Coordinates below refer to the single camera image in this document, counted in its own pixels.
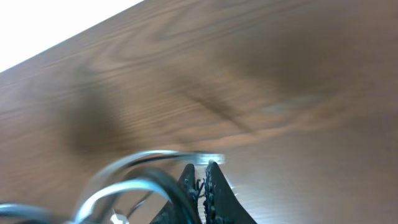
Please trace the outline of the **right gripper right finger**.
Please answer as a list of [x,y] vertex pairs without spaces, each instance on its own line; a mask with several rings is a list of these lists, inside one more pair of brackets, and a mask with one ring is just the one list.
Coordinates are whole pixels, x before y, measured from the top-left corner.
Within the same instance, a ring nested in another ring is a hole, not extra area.
[[206,168],[205,217],[207,224],[256,224],[239,203],[219,165],[210,161]]

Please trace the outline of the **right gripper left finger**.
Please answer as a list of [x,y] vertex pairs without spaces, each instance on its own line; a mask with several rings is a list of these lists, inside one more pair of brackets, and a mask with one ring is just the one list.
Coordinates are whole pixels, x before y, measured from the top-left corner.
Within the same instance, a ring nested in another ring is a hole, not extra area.
[[150,168],[153,178],[169,197],[169,201],[152,219],[155,224],[199,223],[195,168],[187,164],[178,180],[159,168]]

